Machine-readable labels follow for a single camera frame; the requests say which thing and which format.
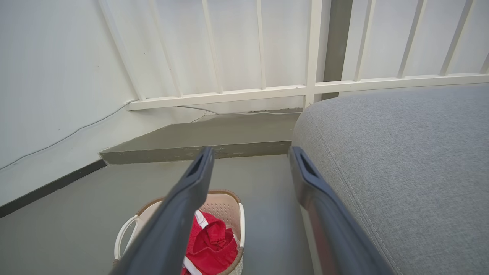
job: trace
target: white cable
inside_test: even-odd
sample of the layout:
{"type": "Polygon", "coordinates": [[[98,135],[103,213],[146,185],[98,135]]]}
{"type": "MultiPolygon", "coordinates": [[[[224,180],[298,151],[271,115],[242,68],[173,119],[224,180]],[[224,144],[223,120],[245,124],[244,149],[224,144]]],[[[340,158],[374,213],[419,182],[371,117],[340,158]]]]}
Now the white cable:
{"type": "Polygon", "coordinates": [[[179,106],[182,108],[189,108],[189,109],[196,109],[196,110],[202,110],[202,111],[208,111],[210,113],[216,114],[216,115],[257,115],[257,114],[269,114],[269,115],[289,115],[289,114],[300,114],[302,112],[293,112],[293,113],[271,113],[271,112],[256,112],[256,113],[218,113],[215,111],[211,111],[208,109],[204,108],[197,108],[197,107],[190,107],[190,106],[179,106]]]}
{"type": "Polygon", "coordinates": [[[133,100],[131,100],[131,101],[128,101],[128,102],[127,102],[126,104],[124,104],[124,105],[123,105],[121,108],[117,109],[115,112],[111,113],[110,115],[105,116],[105,117],[103,117],[102,119],[97,120],[96,122],[90,123],[89,125],[85,125],[85,126],[83,126],[83,127],[81,127],[81,128],[78,128],[78,130],[76,130],[75,132],[71,133],[70,135],[68,135],[68,136],[66,136],[66,137],[64,137],[64,138],[62,138],[62,139],[60,139],[59,141],[57,141],[57,142],[55,142],[55,143],[53,143],[53,144],[51,144],[51,145],[49,145],[49,146],[44,147],[43,149],[39,149],[39,150],[37,150],[37,151],[34,151],[34,152],[32,152],[32,153],[29,153],[29,154],[27,154],[27,155],[24,155],[24,156],[22,156],[22,157],[20,157],[20,158],[18,158],[18,159],[16,159],[16,160],[14,160],[13,162],[11,162],[11,163],[9,163],[9,164],[5,165],[4,167],[0,168],[0,170],[2,170],[2,169],[4,169],[4,168],[7,168],[7,167],[11,166],[12,164],[14,164],[14,163],[16,163],[16,162],[20,161],[21,159],[23,159],[23,158],[25,158],[25,157],[28,157],[28,156],[33,155],[33,154],[35,154],[35,153],[38,153],[38,152],[40,152],[40,151],[46,150],[47,148],[52,147],[52,146],[54,146],[54,145],[56,145],[56,144],[60,143],[61,141],[63,141],[63,140],[65,140],[65,139],[69,138],[70,136],[74,135],[74,134],[75,134],[75,133],[77,133],[78,131],[80,131],[80,130],[82,130],[82,129],[84,129],[84,128],[88,127],[88,126],[92,126],[93,124],[98,123],[98,122],[100,122],[100,121],[102,121],[102,120],[104,120],[104,119],[108,118],[109,116],[111,116],[111,115],[115,114],[116,112],[120,111],[122,108],[126,107],[126,106],[127,106],[129,103],[131,103],[131,102],[133,102],[133,101],[137,101],[137,99],[133,99],[133,100]]]}

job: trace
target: gray fabric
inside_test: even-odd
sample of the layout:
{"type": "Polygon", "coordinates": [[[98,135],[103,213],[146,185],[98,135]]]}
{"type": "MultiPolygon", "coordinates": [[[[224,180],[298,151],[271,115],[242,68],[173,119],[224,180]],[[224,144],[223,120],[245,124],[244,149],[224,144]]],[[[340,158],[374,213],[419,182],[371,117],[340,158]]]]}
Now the gray fabric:
{"type": "Polygon", "coordinates": [[[489,274],[489,88],[340,97],[301,146],[397,274],[489,274]]]}

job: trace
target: beige plastic basket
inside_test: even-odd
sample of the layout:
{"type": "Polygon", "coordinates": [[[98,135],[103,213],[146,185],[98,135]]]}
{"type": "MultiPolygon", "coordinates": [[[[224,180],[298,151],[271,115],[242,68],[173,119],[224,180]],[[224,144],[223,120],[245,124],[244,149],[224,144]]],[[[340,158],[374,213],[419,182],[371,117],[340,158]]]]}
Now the beige plastic basket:
{"type": "MultiPolygon", "coordinates": [[[[135,223],[134,230],[131,233],[126,248],[131,244],[132,240],[137,236],[146,222],[151,218],[153,213],[158,209],[164,197],[155,199],[141,208],[134,217],[127,220],[122,226],[114,247],[114,264],[122,257],[120,247],[122,237],[132,223],[135,223]]],[[[200,208],[201,211],[211,213],[216,218],[223,220],[227,226],[233,229],[233,232],[238,236],[240,247],[238,255],[234,262],[225,271],[219,275],[239,275],[243,270],[243,252],[245,249],[245,210],[241,204],[240,198],[228,190],[211,190],[207,194],[205,203],[200,208]]]]}

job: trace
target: white wall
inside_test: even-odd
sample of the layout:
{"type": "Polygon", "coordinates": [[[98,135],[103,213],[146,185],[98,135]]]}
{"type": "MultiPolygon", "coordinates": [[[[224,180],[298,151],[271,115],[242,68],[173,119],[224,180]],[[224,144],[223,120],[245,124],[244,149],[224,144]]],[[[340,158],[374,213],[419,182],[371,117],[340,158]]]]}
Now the white wall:
{"type": "MultiPolygon", "coordinates": [[[[399,71],[418,0],[377,0],[370,43],[360,78],[395,77],[399,71]]],[[[439,74],[465,0],[427,0],[405,73],[439,74]]],[[[353,0],[343,80],[352,80],[358,59],[367,0],[353,0]]],[[[489,52],[489,1],[475,1],[459,51],[448,73],[479,72],[489,52]]]]}
{"type": "MultiPolygon", "coordinates": [[[[147,2],[111,0],[109,4],[146,96],[175,95],[147,2]]],[[[267,85],[304,83],[310,1],[262,0],[262,4],[267,85]]],[[[214,92],[201,1],[161,0],[158,5],[182,90],[214,92]]],[[[224,89],[258,87],[255,1],[216,0],[210,1],[209,8],[224,89]]],[[[329,4],[323,10],[328,11],[329,4]]],[[[319,81],[326,37],[327,28],[321,36],[319,81]]],[[[0,0],[0,92],[0,167],[136,98],[98,0],[0,0]]],[[[301,106],[302,97],[292,97],[204,107],[244,112],[301,106]]],[[[178,107],[121,110],[0,170],[0,206],[96,161],[105,148],[202,114],[178,107]]]]}

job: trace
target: red fabric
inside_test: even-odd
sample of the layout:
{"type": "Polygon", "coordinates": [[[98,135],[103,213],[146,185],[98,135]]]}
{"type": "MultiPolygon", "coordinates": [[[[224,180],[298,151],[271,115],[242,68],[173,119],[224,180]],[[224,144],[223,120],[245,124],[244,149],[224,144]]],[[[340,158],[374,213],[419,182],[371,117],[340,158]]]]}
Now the red fabric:
{"type": "Polygon", "coordinates": [[[185,256],[194,263],[202,275],[215,275],[226,270],[238,255],[231,228],[212,214],[201,212],[208,225],[202,229],[194,217],[185,256]]]}

